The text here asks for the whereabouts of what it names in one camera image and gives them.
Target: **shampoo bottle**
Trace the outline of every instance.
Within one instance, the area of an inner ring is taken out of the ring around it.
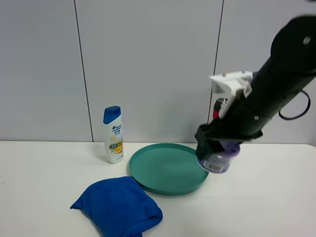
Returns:
[[[111,106],[104,110],[103,135],[107,159],[110,163],[118,163],[124,158],[122,118],[119,106]]]

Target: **blue towel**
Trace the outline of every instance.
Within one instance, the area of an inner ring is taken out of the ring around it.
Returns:
[[[162,212],[132,177],[90,185],[70,207],[82,210],[105,237],[141,237],[162,220]]]

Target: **green plate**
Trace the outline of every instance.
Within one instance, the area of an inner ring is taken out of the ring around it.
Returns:
[[[208,176],[194,149],[169,143],[138,150],[129,161],[129,170],[145,190],[170,196],[195,191]]]

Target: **cable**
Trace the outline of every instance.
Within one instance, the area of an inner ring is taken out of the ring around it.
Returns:
[[[307,103],[306,109],[305,109],[300,115],[295,116],[295,117],[291,117],[291,118],[283,116],[283,115],[281,114],[281,110],[280,110],[280,111],[278,112],[278,115],[280,116],[281,119],[284,119],[284,120],[294,120],[294,119],[298,119],[298,118],[300,118],[301,116],[305,115],[305,114],[307,113],[307,111],[310,109],[310,107],[311,107],[311,99],[310,99],[310,96],[309,96],[305,91],[303,91],[303,90],[302,90],[301,92],[302,92],[303,94],[305,94],[305,95],[307,96],[307,98],[308,98],[308,103]]]

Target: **white table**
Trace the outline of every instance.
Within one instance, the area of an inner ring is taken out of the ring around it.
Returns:
[[[69,207],[90,184],[126,175],[145,145],[124,144],[125,159],[109,164],[103,143],[0,142],[0,236],[99,237]],[[196,192],[149,194],[164,217],[144,236],[314,237],[315,168],[315,147],[244,144],[230,169]]]

